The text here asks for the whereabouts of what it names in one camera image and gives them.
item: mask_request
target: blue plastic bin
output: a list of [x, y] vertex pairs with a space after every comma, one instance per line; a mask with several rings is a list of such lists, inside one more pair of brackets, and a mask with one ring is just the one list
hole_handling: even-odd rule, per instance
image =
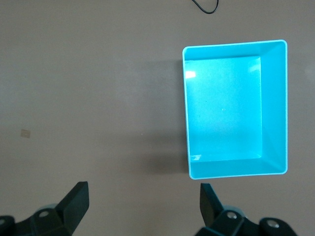
[[192, 179], [287, 171], [287, 43], [183, 50]]

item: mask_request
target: screw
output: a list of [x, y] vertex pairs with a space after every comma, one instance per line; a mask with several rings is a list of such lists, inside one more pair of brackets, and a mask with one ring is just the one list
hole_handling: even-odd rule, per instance
[[45, 216], [47, 216], [48, 214], [49, 214], [48, 211], [43, 211], [43, 212], [41, 212], [38, 216], [39, 216], [39, 217], [45, 217]]
[[230, 219], [236, 219], [237, 215], [234, 212], [229, 211], [227, 213], [227, 217], [230, 218]]
[[274, 220], [267, 220], [267, 224], [272, 228], [279, 228], [279, 224]]

